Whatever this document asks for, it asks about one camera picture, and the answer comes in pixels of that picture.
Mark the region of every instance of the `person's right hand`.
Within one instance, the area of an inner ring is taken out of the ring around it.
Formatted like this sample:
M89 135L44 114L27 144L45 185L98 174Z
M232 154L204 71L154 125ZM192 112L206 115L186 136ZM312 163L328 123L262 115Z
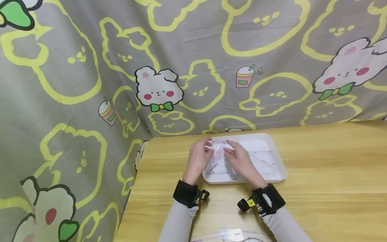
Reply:
M243 177L245 181L250 183L253 189L264 188L267 186L267 182L263 179L261 174L254 167L253 162L250 159L250 155L243 146L231 140L226 141L234 150L223 148L224 156L230 163L233 170Z

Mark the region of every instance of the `cartoon drink cup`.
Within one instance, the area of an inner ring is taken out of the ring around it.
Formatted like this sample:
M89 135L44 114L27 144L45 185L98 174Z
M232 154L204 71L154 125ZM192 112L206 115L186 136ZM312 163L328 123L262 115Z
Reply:
M251 66L241 67L236 73L236 87L237 88L248 88L250 82L254 76L254 64Z
M117 116L114 109L108 99L105 97L105 101L101 103L98 109L98 113L110 126L116 122Z

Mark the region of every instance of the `drinking straw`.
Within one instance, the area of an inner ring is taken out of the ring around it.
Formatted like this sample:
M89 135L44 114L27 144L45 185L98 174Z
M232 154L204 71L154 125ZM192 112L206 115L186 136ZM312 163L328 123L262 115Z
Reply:
M248 70L251 70L251 69L253 69L253 68L254 68L254 66L255 66L255 65L254 65L254 64L252 64Z

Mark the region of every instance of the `hand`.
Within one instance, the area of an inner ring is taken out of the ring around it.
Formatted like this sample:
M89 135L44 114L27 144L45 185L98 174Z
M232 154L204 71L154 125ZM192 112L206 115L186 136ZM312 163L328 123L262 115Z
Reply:
M254 167L247 150L238 142L231 140L227 140L226 142L234 148L234 150L223 148L224 156L233 170L243 177L245 181L250 183L254 190L266 187L267 182Z
M203 137L191 145L190 155L188 157L187 168L183 175L183 182L192 186L196 184L200 174L205 170L210 162L214 150L206 146L212 146L208 141L210 137Z

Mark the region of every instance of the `gray sleeve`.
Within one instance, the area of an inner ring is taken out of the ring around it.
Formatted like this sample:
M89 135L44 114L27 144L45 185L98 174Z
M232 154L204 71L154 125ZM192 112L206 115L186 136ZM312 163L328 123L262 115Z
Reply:
M192 220L199 207L188 208L173 200L158 242L188 242Z
M274 234L277 242L312 242L285 207L262 219Z

